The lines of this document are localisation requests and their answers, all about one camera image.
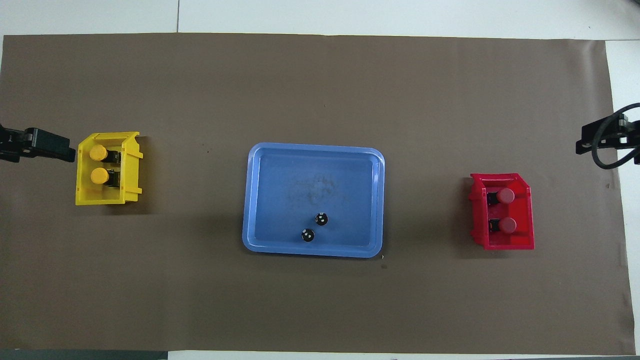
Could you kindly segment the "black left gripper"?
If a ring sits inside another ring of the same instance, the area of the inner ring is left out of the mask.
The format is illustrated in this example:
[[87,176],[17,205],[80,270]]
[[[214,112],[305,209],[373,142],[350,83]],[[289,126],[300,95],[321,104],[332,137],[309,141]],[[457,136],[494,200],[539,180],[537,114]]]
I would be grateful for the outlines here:
[[68,163],[76,160],[76,150],[68,137],[39,128],[16,130],[1,125],[0,159],[18,163],[24,150],[26,158],[52,158]]

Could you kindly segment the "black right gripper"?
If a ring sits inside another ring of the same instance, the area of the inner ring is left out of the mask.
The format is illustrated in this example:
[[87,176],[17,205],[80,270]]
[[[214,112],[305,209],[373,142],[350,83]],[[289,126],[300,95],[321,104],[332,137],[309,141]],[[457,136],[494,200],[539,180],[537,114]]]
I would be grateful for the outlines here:
[[[582,126],[581,138],[575,143],[576,155],[591,152],[595,133],[601,127],[601,122],[592,122]],[[618,114],[617,120],[604,127],[598,142],[598,149],[630,150],[617,160],[617,163],[627,163],[633,160],[639,162],[640,125],[639,121],[630,121],[626,114]]]

